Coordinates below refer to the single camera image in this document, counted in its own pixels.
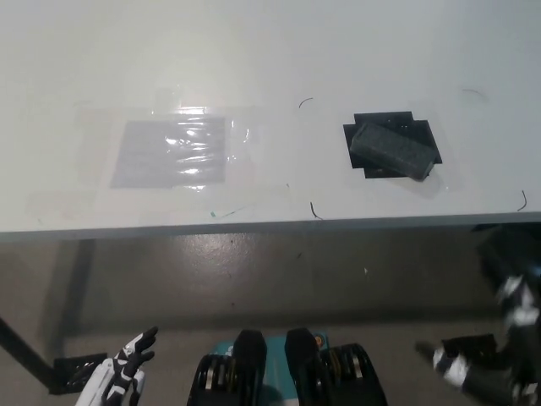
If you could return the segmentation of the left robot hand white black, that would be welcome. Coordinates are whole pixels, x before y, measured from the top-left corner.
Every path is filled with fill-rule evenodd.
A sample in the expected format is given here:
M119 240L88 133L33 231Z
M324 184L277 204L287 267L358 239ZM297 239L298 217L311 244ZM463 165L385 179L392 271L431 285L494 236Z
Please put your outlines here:
M142 365L153 359L150 350L159 329L153 326L126 343L112 358L106 358L95 369L79 395L76 406L122 405L129 390L129 405L138 405L145 385Z

